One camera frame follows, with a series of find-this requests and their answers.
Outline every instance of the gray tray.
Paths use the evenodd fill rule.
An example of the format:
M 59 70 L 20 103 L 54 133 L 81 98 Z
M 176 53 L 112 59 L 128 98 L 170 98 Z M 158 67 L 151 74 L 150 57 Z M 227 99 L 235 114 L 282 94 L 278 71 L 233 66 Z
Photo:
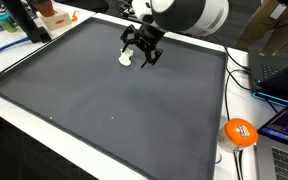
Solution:
M 212 179 L 225 54 L 163 38 L 155 66 L 126 27 L 89 19 L 0 76 L 0 96 L 150 179 Z

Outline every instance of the white box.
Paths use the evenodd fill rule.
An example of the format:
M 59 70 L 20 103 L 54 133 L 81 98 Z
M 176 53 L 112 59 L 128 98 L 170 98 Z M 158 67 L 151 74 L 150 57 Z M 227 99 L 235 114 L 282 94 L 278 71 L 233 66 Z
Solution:
M 37 16 L 42 19 L 48 30 L 53 31 L 55 29 L 72 24 L 70 16 L 61 8 L 54 8 L 55 14 L 51 17 L 44 17 L 39 12 Z

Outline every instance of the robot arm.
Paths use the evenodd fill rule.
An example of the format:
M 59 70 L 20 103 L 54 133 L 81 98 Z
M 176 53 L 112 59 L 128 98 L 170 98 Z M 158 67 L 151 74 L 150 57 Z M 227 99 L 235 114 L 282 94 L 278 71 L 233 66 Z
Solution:
M 154 65 L 163 53 L 156 44 L 165 32 L 207 36 L 223 25 L 228 14 L 227 0 L 133 0 L 132 7 L 143 24 L 139 30 L 132 25 L 125 30 L 122 52 L 135 44 L 146 56 L 142 67 L 146 63 Z

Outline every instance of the orange object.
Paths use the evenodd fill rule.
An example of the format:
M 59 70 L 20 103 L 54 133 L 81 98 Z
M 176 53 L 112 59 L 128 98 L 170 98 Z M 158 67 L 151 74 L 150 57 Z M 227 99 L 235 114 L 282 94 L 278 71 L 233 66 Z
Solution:
M 257 130 L 252 124 L 244 119 L 234 118 L 220 130 L 218 145 L 228 152 L 234 152 L 254 144 L 257 139 Z
M 75 21 L 77 21 L 77 16 L 76 16 L 76 14 L 78 13 L 78 15 L 80 15 L 80 12 L 78 11 L 78 10 L 75 10 L 74 12 L 73 12 L 73 15 L 72 15 L 72 22 L 75 22 Z

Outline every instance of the laptop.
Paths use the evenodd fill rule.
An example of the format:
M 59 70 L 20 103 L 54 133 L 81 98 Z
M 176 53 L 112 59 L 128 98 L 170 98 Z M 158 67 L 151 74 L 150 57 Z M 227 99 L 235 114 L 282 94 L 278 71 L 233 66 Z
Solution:
M 256 153 L 260 180 L 288 180 L 288 106 L 258 133 Z
M 252 96 L 273 104 L 287 106 L 288 58 L 250 54 L 249 59 Z

